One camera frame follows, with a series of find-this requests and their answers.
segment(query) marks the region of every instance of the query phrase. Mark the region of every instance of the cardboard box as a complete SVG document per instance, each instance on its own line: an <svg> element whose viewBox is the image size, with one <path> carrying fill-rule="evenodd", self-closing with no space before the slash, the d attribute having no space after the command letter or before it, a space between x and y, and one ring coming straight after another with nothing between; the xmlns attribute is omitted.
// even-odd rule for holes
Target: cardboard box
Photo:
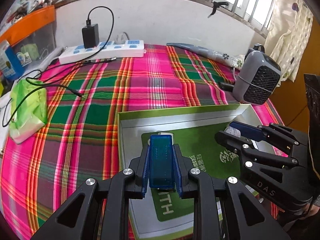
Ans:
<svg viewBox="0 0 320 240"><path fill-rule="evenodd" d="M151 134L174 134L184 156L190 157L195 167L213 177L239 177L238 156L218 145L214 135L224 130L233 120L262 125L251 105L221 105L167 108L118 115L118 146L120 168L129 167L139 157L142 145ZM275 154L266 142L256 143L259 150ZM219 218L222 219L219 199ZM143 200L130 200L129 217L136 239L169 240L193 232L193 199L181 200L174 191L160 191L148 187Z"/></svg>

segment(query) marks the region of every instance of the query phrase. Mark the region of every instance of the pink plaid fabric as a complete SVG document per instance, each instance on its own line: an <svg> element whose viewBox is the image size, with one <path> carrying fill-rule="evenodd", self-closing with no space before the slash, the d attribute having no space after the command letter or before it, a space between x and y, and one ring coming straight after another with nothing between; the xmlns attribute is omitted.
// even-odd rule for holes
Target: pink plaid fabric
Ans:
<svg viewBox="0 0 320 240"><path fill-rule="evenodd" d="M96 62L68 75L60 83L86 100L48 88L48 124L21 145L8 139L0 209L20 239L29 240L87 178L107 179L119 171L118 112L237 103L217 85L232 81L229 67L173 47L146 45L146 50L143 58ZM282 123L269 100L253 108L263 125ZM129 235L134 238L132 230Z"/></svg>

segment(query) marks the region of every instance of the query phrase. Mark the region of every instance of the blue usb device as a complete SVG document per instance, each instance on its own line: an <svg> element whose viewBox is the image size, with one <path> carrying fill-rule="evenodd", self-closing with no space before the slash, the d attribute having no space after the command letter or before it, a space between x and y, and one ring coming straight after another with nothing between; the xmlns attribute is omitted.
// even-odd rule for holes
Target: blue usb device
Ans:
<svg viewBox="0 0 320 240"><path fill-rule="evenodd" d="M150 188L174 188L171 135L151 135L149 149Z"/></svg>

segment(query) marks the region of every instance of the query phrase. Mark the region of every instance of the patterned curtain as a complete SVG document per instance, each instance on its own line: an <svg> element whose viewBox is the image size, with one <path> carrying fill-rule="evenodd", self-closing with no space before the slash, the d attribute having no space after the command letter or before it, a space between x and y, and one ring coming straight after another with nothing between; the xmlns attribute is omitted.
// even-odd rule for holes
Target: patterned curtain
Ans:
<svg viewBox="0 0 320 240"><path fill-rule="evenodd" d="M278 85L288 78L294 82L312 22L313 14L303 0L275 0L265 49L281 67Z"/></svg>

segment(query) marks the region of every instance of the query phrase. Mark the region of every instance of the white power strip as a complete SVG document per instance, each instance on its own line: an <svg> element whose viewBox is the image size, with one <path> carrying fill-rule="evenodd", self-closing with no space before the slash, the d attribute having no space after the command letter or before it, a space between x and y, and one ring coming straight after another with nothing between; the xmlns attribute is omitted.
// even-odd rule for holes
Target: white power strip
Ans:
<svg viewBox="0 0 320 240"><path fill-rule="evenodd" d="M66 48L59 57L60 64L81 61L99 51L104 44L105 42L101 42L97 47L91 49L85 49L84 45ZM144 54L145 49L143 41L125 41L124 44L115 44L114 41L109 41L102 51L90 59L143 57Z"/></svg>

